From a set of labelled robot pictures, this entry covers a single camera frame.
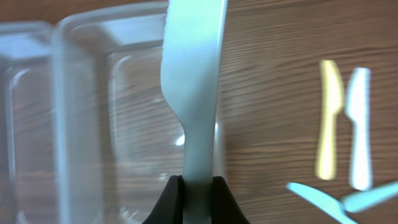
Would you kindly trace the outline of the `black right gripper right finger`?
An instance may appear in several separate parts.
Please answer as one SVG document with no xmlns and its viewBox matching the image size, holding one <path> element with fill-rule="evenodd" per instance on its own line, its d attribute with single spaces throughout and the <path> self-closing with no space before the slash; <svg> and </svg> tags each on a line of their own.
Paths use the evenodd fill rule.
<svg viewBox="0 0 398 224">
<path fill-rule="evenodd" d="M 212 224 L 249 224 L 223 177 L 213 177 L 211 197 Z"/>
</svg>

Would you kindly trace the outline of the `yellow plastic knife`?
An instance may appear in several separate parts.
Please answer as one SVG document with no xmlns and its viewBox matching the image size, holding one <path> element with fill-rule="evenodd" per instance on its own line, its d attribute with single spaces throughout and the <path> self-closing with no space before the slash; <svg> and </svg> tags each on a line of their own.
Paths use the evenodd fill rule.
<svg viewBox="0 0 398 224">
<path fill-rule="evenodd" d="M 336 63 L 320 62 L 322 80 L 322 115 L 315 174 L 319 179 L 332 180 L 336 175 L 336 121 L 344 106 L 344 84 Z"/>
</svg>

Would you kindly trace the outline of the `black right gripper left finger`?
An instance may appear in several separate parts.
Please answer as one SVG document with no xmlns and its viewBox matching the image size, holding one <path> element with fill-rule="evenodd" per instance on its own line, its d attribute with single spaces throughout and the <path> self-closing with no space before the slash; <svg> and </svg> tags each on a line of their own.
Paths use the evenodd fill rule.
<svg viewBox="0 0 398 224">
<path fill-rule="evenodd" d="M 183 223 L 183 179 L 172 175 L 143 224 Z"/>
</svg>

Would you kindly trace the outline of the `teal plastic knife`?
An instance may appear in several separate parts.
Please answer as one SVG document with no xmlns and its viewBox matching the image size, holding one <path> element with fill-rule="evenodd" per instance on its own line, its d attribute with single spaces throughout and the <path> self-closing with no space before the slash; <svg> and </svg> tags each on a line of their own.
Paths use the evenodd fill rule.
<svg viewBox="0 0 398 224">
<path fill-rule="evenodd" d="M 397 181 L 380 185 L 371 190 L 354 192 L 341 199 L 346 211 L 359 213 L 397 196 Z"/>
</svg>

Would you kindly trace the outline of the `light blue plastic knife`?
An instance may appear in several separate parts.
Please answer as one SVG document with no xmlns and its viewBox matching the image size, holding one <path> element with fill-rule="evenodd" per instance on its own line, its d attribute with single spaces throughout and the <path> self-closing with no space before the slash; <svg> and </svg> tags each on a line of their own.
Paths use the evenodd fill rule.
<svg viewBox="0 0 398 224">
<path fill-rule="evenodd" d="M 302 197 L 304 200 L 316 206 L 321 211 L 342 224 L 358 224 L 358 222 L 347 216 L 343 205 L 339 200 L 321 190 L 296 182 L 289 182 L 287 184 L 287 189 Z"/>
</svg>

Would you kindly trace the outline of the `white plastic knife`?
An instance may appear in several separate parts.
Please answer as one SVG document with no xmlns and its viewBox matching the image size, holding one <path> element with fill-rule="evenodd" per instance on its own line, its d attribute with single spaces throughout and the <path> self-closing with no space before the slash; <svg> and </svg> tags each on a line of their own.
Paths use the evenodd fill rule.
<svg viewBox="0 0 398 224">
<path fill-rule="evenodd" d="M 353 128 L 349 183 L 352 188 L 362 191 L 369 190 L 373 184 L 369 137 L 370 81 L 370 69 L 357 67 L 346 90 L 345 113 Z"/>
</svg>

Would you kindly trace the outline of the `pale grey-blue plastic knife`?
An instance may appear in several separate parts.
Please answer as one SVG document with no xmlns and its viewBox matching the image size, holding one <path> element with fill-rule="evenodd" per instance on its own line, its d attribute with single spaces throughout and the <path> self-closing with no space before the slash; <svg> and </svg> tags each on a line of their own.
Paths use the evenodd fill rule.
<svg viewBox="0 0 398 224">
<path fill-rule="evenodd" d="M 211 223 L 211 183 L 227 0 L 172 0 L 160 85 L 184 131 L 184 223 Z"/>
</svg>

